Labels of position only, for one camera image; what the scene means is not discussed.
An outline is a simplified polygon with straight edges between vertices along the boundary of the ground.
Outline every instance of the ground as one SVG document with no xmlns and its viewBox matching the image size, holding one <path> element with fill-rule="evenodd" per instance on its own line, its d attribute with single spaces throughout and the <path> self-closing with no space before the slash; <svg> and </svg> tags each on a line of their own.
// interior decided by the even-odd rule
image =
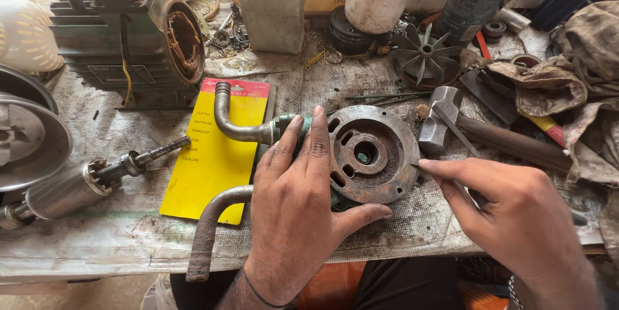
<svg viewBox="0 0 619 310">
<path fill-rule="evenodd" d="M 73 283 L 64 296 L 0 296 L 0 310 L 138 310 L 156 279 L 157 275 L 139 275 Z"/>
</svg>

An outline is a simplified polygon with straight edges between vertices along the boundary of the fan impeller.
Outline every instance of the fan impeller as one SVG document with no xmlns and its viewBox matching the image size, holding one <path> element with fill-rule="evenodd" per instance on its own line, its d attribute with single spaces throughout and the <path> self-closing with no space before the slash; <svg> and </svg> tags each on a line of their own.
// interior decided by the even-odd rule
<svg viewBox="0 0 619 310">
<path fill-rule="evenodd" d="M 453 67 L 459 68 L 460 64 L 449 57 L 459 55 L 462 48 L 459 46 L 445 48 L 443 45 L 451 32 L 434 42 L 430 40 L 431 32 L 432 24 L 428 26 L 423 39 L 421 39 L 417 33 L 417 28 L 410 24 L 406 27 L 406 36 L 402 34 L 393 35 L 391 42 L 398 45 L 398 49 L 391 51 L 388 58 L 404 61 L 398 69 L 398 77 L 405 76 L 408 78 L 406 72 L 409 72 L 410 75 L 417 77 L 417 86 L 419 86 L 423 79 L 429 78 L 424 76 L 426 69 L 428 69 L 432 77 L 437 79 L 437 86 L 441 86 L 445 83 L 445 70 Z"/>
</svg>

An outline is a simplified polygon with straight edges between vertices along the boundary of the workbench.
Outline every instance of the workbench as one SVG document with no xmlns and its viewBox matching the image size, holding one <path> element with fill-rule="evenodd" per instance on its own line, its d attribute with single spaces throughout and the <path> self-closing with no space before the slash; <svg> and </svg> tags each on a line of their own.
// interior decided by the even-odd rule
<svg viewBox="0 0 619 310">
<path fill-rule="evenodd" d="M 228 14 L 221 0 L 221 11 L 212 27 Z M 544 58 L 547 34 L 527 29 L 522 42 L 507 35 L 501 45 L 491 46 L 493 57 L 509 60 L 528 52 Z M 247 79 L 268 82 L 277 87 L 275 115 L 296 112 L 311 115 L 313 107 L 323 105 L 336 110 L 351 105 L 344 97 L 361 94 L 395 93 L 395 73 L 386 58 L 345 58 L 339 64 L 320 61 L 303 65 L 323 50 L 315 33 L 306 35 L 307 45 L 299 55 L 243 52 L 222 56 L 210 53 L 205 76 L 222 79 Z M 50 85 L 60 117 L 74 136 L 74 149 L 67 166 L 102 158 L 114 162 L 128 150 L 138 152 L 157 148 L 182 136 L 191 111 L 119 112 L 121 96 L 96 91 L 82 85 L 65 70 Z M 417 135 L 412 109 L 428 99 L 386 106 L 401 117 Z M 461 112 L 469 117 L 499 125 L 490 112 L 466 94 Z M 523 164 L 498 151 L 476 145 L 487 159 L 502 159 Z M 459 141 L 441 159 L 465 159 L 468 150 Z M 19 231 L 0 231 L 0 282 L 19 283 L 46 280 L 79 280 L 105 276 L 186 271 L 196 222 L 159 214 L 159 206 L 172 173 L 176 153 L 149 164 L 142 177 L 126 177 L 112 197 L 73 216 L 58 221 L 37 219 Z M 555 184 L 561 188 L 561 180 Z M 597 215 L 602 203 L 595 195 L 582 191 L 573 195 L 580 215 L 590 220 L 578 233 L 584 244 L 601 243 Z M 454 255 L 481 252 L 462 232 L 439 187 L 428 175 L 390 207 L 393 219 L 381 220 L 352 234 L 328 262 L 352 262 L 422 255 Z M 212 271 L 231 270 L 243 265 L 251 249 L 249 205 L 240 226 L 220 225 L 213 250 Z"/>
</svg>

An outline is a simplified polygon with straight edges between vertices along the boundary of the red label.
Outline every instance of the red label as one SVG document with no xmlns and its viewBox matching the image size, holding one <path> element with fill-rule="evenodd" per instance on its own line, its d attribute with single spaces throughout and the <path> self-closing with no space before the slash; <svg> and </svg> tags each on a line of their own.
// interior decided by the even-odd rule
<svg viewBox="0 0 619 310">
<path fill-rule="evenodd" d="M 560 146 L 565 148 L 565 139 L 563 138 L 563 127 L 560 125 L 553 126 L 546 131 L 546 134 L 550 136 L 555 142 L 559 143 Z"/>
<path fill-rule="evenodd" d="M 202 83 L 202 89 L 200 92 L 215 93 L 215 85 L 224 81 L 224 79 L 214 79 L 207 77 Z M 267 83 L 254 83 L 253 81 L 245 80 L 225 80 L 232 86 L 230 95 L 232 96 L 246 96 L 256 98 L 269 98 L 270 85 Z"/>
</svg>

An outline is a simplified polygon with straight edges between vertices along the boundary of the hammer head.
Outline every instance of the hammer head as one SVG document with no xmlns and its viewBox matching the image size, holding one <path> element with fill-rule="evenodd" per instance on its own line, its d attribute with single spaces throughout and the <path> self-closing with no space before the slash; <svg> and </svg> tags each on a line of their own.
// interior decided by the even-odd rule
<svg viewBox="0 0 619 310">
<path fill-rule="evenodd" d="M 442 155 L 447 150 L 451 140 L 451 131 L 447 125 L 431 108 L 438 105 L 449 117 L 451 122 L 456 123 L 460 106 L 462 105 L 463 93 L 451 86 L 437 87 L 432 93 L 428 118 L 419 132 L 419 148 L 425 155 Z"/>
</svg>

